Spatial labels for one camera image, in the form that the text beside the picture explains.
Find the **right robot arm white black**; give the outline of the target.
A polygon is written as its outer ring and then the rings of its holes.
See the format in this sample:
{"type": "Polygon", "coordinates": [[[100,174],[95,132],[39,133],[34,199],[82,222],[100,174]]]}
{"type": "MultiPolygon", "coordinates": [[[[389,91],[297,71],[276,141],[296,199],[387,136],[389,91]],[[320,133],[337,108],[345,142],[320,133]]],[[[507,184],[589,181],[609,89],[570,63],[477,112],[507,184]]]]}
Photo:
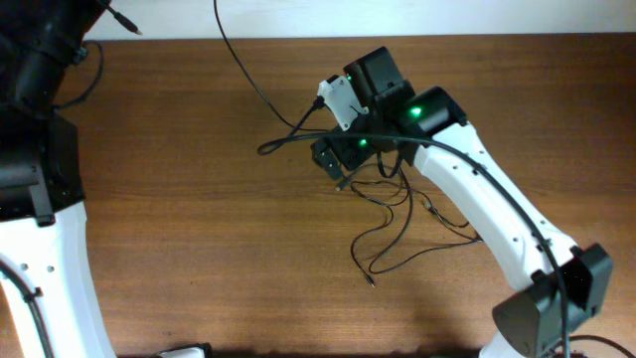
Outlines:
{"type": "Polygon", "coordinates": [[[336,119],[312,147],[332,177],[396,151],[460,210],[495,257],[510,298],[493,308],[497,332],[484,357],[564,356],[570,334],[601,309],[613,262],[580,247],[501,170],[459,104],[440,87],[416,92],[386,48],[319,84],[336,119]]]}

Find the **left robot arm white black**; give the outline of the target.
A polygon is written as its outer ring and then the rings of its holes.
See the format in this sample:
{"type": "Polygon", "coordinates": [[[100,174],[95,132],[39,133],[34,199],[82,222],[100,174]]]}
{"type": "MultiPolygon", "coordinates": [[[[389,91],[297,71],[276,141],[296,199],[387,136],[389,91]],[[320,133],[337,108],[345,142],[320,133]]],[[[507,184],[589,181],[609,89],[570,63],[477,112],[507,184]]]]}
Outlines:
{"type": "Polygon", "coordinates": [[[86,248],[77,127],[55,97],[107,1],[1,4],[1,287],[27,357],[111,357],[86,248]]]}

